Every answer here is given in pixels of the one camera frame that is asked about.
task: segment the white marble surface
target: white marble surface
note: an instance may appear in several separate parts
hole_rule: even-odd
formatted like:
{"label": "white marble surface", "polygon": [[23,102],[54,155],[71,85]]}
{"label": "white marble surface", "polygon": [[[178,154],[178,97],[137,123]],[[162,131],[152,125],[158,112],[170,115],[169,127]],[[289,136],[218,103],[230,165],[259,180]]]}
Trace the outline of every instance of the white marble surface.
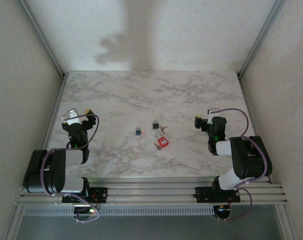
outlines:
{"label": "white marble surface", "polygon": [[[72,71],[56,118],[49,147],[64,147],[64,113],[92,109],[100,118],[86,164],[67,168],[83,177],[211,177],[232,167],[228,157],[208,151],[207,133],[194,127],[207,109],[240,108],[245,101],[232,71]],[[246,120],[239,112],[223,112],[226,137],[239,136]],[[158,151],[153,120],[168,126],[169,146]],[[139,127],[145,136],[136,136]],[[247,135],[253,134],[249,127]]]}

